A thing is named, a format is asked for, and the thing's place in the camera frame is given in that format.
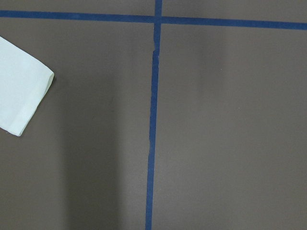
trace vertical blue line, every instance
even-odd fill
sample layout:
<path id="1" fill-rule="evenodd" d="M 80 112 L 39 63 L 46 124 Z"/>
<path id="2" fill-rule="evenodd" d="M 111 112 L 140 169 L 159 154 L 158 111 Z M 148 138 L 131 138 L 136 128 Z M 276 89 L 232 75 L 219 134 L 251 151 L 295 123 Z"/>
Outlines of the vertical blue line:
<path id="1" fill-rule="evenodd" d="M 152 66 L 152 96 L 150 106 L 150 126 L 149 126 L 149 155 L 147 172 L 147 196 L 146 196 L 146 221 L 145 230 L 152 229 L 153 195 L 154 195 L 154 156 L 155 156 L 155 136 L 157 124 L 157 100 L 159 82 L 159 55 L 161 39 L 161 18 L 162 0 L 155 0 L 154 10 L 154 30 L 153 30 L 153 66 Z"/>

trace horizontal blue line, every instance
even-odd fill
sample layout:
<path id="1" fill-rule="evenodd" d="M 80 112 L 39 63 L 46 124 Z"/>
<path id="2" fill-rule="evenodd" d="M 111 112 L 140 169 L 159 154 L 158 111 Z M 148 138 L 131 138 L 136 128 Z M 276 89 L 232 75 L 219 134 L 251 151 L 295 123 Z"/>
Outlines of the horizontal blue line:
<path id="1" fill-rule="evenodd" d="M 154 16 L 122 15 L 122 14 L 99 14 L 99 13 L 0 11 L 0 17 L 85 20 L 85 21 L 105 21 L 105 22 L 128 22 L 128 23 L 154 23 Z"/>
<path id="2" fill-rule="evenodd" d="M 307 23 L 288 23 L 288 22 L 215 19 L 215 18 L 162 17 L 162 23 L 307 30 Z"/>
<path id="3" fill-rule="evenodd" d="M 0 11 L 0 17 L 129 22 L 129 23 L 154 23 L 155 22 L 155 16 L 99 14 L 99 13 L 40 12 L 40 11 Z M 236 27 L 253 27 L 253 28 L 307 30 L 307 23 L 236 20 L 236 19 L 186 18 L 186 17 L 162 16 L 161 23 L 162 24 L 215 25 L 215 26 L 236 26 Z"/>

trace gray surface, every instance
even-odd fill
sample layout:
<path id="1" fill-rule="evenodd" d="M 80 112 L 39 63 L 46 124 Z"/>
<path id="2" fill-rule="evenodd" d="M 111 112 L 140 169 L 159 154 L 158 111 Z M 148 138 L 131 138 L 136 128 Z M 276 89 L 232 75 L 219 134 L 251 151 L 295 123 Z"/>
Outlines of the gray surface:
<path id="1" fill-rule="evenodd" d="M 3 19 L 55 81 L 17 138 L 0 129 L 0 229 L 145 225 L 153 25 Z"/>
<path id="2" fill-rule="evenodd" d="M 163 15 L 245 20 L 307 22 L 307 1 L 165 0 Z"/>
<path id="3" fill-rule="evenodd" d="M 163 25 L 154 230 L 304 230 L 306 31 Z"/>
<path id="4" fill-rule="evenodd" d="M 0 10 L 154 15 L 154 0 L 1 0 Z"/>

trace blue line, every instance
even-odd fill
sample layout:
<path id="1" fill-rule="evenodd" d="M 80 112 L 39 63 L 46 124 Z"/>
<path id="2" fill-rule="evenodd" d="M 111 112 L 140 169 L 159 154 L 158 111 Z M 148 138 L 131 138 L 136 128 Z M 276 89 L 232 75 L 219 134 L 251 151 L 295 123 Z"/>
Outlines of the blue line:
<path id="1" fill-rule="evenodd" d="M 159 82 L 159 55 L 161 40 L 161 17 L 162 0 L 155 0 L 155 23 L 153 30 L 153 66 L 152 66 L 152 96 L 150 106 L 150 125 L 149 125 L 149 155 L 147 172 L 147 195 L 146 195 L 146 220 L 145 230 L 152 229 L 153 215 L 153 195 L 154 195 L 154 157 L 155 157 L 155 137 L 157 124 L 157 101 L 158 101 L 158 82 Z"/>
<path id="2" fill-rule="evenodd" d="M 307 23 L 287 23 L 287 22 L 215 19 L 215 18 L 162 17 L 162 23 L 164 24 L 184 24 L 184 25 L 215 25 L 215 26 L 236 26 L 236 27 L 253 27 L 253 28 L 307 30 Z"/>
<path id="3" fill-rule="evenodd" d="M 6 18 L 40 18 L 64 19 L 105 22 L 154 23 L 154 16 L 98 14 L 98 13 L 67 13 L 39 11 L 0 11 L 0 17 Z"/>

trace folded paper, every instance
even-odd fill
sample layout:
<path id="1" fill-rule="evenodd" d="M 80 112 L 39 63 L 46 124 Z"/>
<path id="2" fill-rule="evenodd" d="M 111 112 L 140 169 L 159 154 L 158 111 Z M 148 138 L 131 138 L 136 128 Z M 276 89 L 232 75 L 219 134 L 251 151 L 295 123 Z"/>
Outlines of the folded paper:
<path id="1" fill-rule="evenodd" d="M 0 127 L 21 136 L 54 73 L 0 37 Z"/>

